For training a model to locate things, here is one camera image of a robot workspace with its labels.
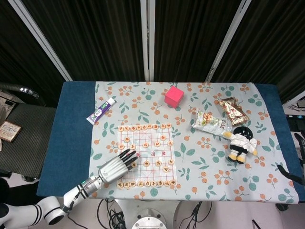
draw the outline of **picture frame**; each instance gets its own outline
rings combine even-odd
[[[20,130],[21,126],[4,121],[0,126],[0,138],[4,141],[12,142]]]

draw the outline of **blue table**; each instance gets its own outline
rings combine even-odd
[[[302,176],[299,159],[277,87],[256,84],[262,95],[289,171]],[[92,125],[86,120],[94,110],[95,82],[66,82],[61,91],[49,147],[37,190],[39,196],[62,197],[88,178]],[[294,182],[299,201],[305,189]]]

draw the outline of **pink cube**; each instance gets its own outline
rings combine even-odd
[[[174,86],[172,86],[168,92],[165,94],[165,102],[176,108],[179,105],[179,102],[182,100],[183,98],[183,94],[184,92],[181,91],[179,88],[176,88]]]

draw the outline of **floral tablecloth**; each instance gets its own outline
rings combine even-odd
[[[184,91],[176,109],[164,102],[171,86]],[[253,83],[96,82],[96,108],[110,97],[117,103],[92,129],[89,176],[117,155],[118,126],[171,123],[178,180],[176,186],[129,189],[113,183],[92,197],[298,203],[292,181],[276,167],[281,164],[287,170],[268,110]],[[218,101],[227,97],[237,98],[250,118],[245,126],[258,140],[258,155],[247,154],[244,165],[227,159],[228,140],[191,127],[198,108],[224,117]]]

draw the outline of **stuffed toy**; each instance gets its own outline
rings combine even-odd
[[[240,126],[231,132],[224,132],[224,137],[231,140],[231,153],[228,156],[230,161],[237,161],[239,164],[245,163],[248,152],[254,156],[257,155],[256,145],[257,140],[253,138],[252,131],[245,126]]]

